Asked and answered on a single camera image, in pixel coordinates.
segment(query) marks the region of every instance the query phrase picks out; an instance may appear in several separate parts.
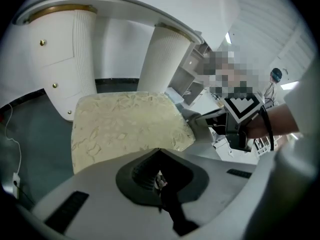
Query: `gold trim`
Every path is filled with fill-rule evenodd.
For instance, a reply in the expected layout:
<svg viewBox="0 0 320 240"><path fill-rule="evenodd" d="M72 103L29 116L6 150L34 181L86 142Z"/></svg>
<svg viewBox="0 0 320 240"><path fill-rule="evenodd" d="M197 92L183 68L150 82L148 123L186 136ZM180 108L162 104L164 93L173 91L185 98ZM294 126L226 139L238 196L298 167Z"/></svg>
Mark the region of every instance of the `gold trim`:
<svg viewBox="0 0 320 240"><path fill-rule="evenodd" d="M164 23L159 23L159 24L155 25L155 27L165 28L165 29L171 30L171 31L173 31L173 32L176 32L176 33L184 36L184 37L185 37L186 39L188 39L190 42L192 42L192 43L194 42L189 35L187 35L187 34L186 34L185 32L183 32L182 30L175 28L174 26L169 26L169 25L164 24Z"/></svg>
<svg viewBox="0 0 320 240"><path fill-rule="evenodd" d="M82 10L82 11L89 11L92 13L97 13L97 9L92 7L91 5L81 5L81 4L64 4L64 5L57 5L52 6L43 10L40 10L32 15L30 15L28 22L33 22L34 20L45 16L47 14L52 14L56 12L62 12L62 11L73 11L73 10Z"/></svg>

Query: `white cable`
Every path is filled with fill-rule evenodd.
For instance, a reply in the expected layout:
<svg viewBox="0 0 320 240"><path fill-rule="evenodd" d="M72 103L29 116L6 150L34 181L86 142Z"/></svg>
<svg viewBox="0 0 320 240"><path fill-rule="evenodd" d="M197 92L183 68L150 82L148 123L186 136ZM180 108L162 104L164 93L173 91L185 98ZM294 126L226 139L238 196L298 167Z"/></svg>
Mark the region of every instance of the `white cable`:
<svg viewBox="0 0 320 240"><path fill-rule="evenodd" d="M12 106L11 106L11 104L9 103L8 105L9 105L10 108L11 108L11 115L10 115L8 121L7 121L6 124L5 124L4 134L5 134L5 137L6 137L6 139L7 139L8 141L13 141L13 142L15 142L15 143L18 144L19 152L20 152L20 162L19 162L19 167L18 167L18 170L16 171L16 174L19 174L20 166L21 166L21 160L22 160L22 154L21 154L20 143L19 143L18 141L16 141L14 138L8 138L8 136L7 136L7 126L8 126L8 124L9 124L9 121L10 121L10 119L11 119L11 117L12 117L12 113L13 113L13 111L14 111L14 109L13 109Z"/></svg>

